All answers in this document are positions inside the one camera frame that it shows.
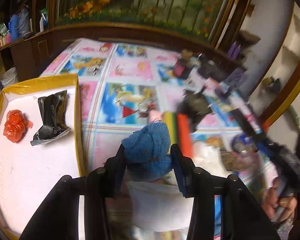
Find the person right hand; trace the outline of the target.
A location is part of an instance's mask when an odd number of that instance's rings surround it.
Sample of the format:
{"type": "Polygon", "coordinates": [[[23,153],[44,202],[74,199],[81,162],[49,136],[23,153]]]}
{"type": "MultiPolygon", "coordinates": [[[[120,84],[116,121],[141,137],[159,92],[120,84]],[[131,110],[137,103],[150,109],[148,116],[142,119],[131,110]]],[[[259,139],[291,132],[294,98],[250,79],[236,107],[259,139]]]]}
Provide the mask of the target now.
{"type": "Polygon", "coordinates": [[[267,214],[269,219],[275,218],[275,209],[277,207],[283,208],[283,213],[280,217],[280,221],[283,222],[287,220],[297,207],[298,201],[295,197],[284,197],[278,198],[277,188],[279,187],[280,178],[277,177],[273,180],[273,185],[264,194],[263,202],[261,204],[262,209],[267,214]]]}

